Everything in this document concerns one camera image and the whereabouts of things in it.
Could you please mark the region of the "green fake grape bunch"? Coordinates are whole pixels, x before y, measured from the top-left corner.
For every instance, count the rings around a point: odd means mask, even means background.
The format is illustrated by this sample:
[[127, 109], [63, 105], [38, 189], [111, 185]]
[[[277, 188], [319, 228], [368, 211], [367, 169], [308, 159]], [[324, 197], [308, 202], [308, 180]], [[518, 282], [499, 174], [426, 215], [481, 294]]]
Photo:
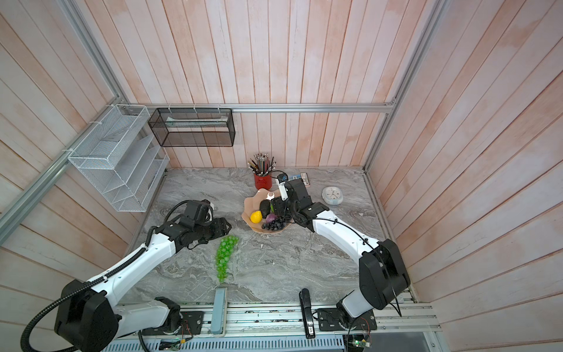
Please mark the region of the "green fake grape bunch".
[[216, 270], [219, 283], [225, 282], [227, 278], [227, 269], [230, 258], [233, 255], [238, 242], [239, 237], [237, 236], [226, 236], [221, 239], [221, 243], [216, 253]]

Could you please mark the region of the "dark purple fake grape bunch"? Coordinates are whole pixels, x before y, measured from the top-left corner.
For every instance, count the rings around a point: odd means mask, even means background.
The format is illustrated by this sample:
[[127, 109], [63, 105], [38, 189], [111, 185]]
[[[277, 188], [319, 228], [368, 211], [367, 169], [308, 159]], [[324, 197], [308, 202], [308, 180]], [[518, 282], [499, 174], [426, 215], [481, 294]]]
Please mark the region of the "dark purple fake grape bunch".
[[262, 229], [270, 232], [276, 232], [284, 230], [284, 228], [286, 228], [289, 224], [291, 224], [291, 222], [288, 217], [278, 216], [278, 219], [276, 221], [273, 221], [269, 224], [265, 220], [265, 222], [262, 224]]

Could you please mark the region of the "dark fake avocado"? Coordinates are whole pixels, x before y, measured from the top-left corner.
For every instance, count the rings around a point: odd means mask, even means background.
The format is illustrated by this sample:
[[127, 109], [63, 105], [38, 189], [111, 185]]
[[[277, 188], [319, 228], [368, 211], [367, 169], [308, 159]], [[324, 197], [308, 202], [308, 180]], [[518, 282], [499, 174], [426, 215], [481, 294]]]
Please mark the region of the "dark fake avocado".
[[262, 212], [262, 216], [265, 219], [268, 214], [272, 212], [271, 210], [271, 201], [269, 199], [264, 199], [260, 202], [260, 211]]

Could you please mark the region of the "yellow fake lemon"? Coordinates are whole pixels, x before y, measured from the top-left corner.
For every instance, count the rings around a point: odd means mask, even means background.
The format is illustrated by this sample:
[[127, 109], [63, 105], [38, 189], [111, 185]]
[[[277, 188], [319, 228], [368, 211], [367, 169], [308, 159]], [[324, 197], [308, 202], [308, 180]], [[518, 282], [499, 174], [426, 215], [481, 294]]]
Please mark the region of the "yellow fake lemon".
[[250, 215], [250, 220], [253, 224], [259, 224], [263, 220], [262, 212], [255, 211]]

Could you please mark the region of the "purple fake fruit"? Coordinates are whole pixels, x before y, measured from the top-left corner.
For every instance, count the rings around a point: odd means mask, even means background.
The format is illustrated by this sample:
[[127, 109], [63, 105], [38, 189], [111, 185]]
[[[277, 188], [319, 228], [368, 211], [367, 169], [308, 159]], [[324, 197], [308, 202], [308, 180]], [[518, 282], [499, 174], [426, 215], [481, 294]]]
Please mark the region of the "purple fake fruit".
[[278, 216], [276, 214], [268, 214], [267, 217], [265, 218], [266, 222], [269, 224], [273, 221], [276, 221], [278, 219]]

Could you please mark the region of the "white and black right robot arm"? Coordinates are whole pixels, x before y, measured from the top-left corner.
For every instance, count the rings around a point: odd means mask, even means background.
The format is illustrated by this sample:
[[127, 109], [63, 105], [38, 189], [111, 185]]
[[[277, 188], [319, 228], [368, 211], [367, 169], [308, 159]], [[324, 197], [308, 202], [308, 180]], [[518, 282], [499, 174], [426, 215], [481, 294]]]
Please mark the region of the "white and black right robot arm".
[[397, 244], [360, 233], [322, 202], [313, 202], [302, 179], [280, 183], [279, 190], [295, 224], [330, 240], [358, 264], [359, 287], [337, 303], [337, 317], [352, 323], [366, 312], [388, 305], [400, 312], [398, 296], [411, 279]]

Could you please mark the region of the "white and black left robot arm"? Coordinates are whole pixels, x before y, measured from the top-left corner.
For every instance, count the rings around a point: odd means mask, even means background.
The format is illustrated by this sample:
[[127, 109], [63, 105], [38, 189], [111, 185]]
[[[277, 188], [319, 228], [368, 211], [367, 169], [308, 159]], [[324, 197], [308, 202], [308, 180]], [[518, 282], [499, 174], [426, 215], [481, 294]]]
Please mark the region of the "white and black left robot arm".
[[182, 249], [226, 236], [231, 224], [224, 218], [199, 224], [176, 216], [155, 228], [135, 253], [86, 282], [64, 287], [54, 331], [80, 351], [102, 351], [111, 341], [146, 329], [167, 334], [181, 329], [180, 306], [157, 297], [150, 302], [121, 306], [122, 297], [162, 262]]

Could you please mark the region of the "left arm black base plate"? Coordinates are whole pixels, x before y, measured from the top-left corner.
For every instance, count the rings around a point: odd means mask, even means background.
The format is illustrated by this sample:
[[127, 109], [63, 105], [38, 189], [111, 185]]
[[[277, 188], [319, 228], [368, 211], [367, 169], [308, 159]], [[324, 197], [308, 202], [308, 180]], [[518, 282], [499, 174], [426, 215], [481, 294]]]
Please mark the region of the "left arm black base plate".
[[202, 325], [204, 323], [203, 311], [180, 311], [180, 322], [174, 330], [176, 336], [180, 337], [196, 337], [201, 334]]

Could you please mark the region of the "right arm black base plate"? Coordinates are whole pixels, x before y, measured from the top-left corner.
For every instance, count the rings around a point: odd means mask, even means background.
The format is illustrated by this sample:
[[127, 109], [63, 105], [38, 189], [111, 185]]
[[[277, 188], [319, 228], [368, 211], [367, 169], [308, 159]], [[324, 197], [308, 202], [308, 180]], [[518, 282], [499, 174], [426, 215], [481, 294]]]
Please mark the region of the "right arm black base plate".
[[359, 317], [351, 317], [339, 308], [320, 308], [313, 313], [321, 331], [375, 331], [378, 329], [373, 311], [369, 310]]

